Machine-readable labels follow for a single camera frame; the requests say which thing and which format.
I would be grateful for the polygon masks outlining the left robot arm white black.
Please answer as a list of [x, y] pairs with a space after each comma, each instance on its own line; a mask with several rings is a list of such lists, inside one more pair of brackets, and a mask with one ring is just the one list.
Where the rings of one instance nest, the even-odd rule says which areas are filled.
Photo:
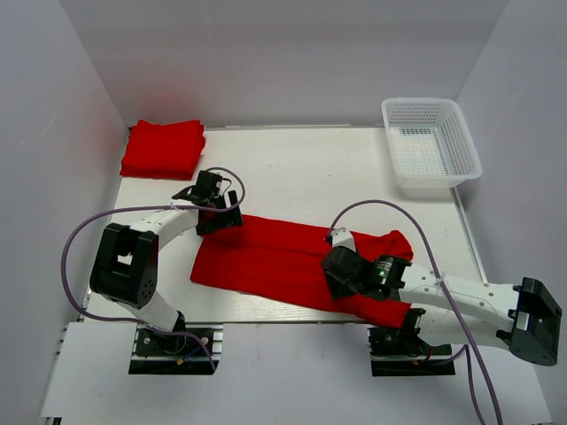
[[140, 324], [158, 330], [157, 343], [177, 353], [187, 343], [182, 314], [157, 291], [159, 252], [191, 229], [198, 236], [244, 224], [240, 204], [245, 193], [221, 190], [225, 181], [242, 180], [224, 167], [198, 173], [196, 183], [158, 206], [150, 216], [127, 225], [107, 225], [90, 275], [91, 290], [130, 313]]

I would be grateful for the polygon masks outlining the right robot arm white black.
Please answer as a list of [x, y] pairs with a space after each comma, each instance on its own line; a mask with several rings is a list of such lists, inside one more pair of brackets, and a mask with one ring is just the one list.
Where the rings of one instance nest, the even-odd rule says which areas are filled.
[[465, 344], [472, 337], [532, 364], [557, 362], [563, 311], [536, 279], [513, 285], [448, 276], [439, 282], [406, 259], [381, 255], [369, 261], [344, 246], [330, 250], [322, 270], [335, 299], [360, 295], [409, 304], [399, 325], [373, 331], [371, 342], [381, 356], [427, 356], [435, 346]]

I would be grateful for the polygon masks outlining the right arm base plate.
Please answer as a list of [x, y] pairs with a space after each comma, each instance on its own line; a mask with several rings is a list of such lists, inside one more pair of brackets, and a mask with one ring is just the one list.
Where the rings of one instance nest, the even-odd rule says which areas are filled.
[[416, 330], [371, 327], [368, 332], [373, 377], [433, 377], [455, 375], [450, 344], [430, 345]]

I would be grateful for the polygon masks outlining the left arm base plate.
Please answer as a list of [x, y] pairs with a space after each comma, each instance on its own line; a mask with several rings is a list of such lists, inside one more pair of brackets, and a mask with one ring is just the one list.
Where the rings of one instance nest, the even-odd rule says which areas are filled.
[[214, 374], [209, 358], [202, 348], [204, 345], [214, 366], [221, 358], [222, 327], [187, 327], [187, 332], [195, 335], [164, 336], [140, 328], [136, 332], [132, 355], [129, 362], [130, 375], [203, 375]]

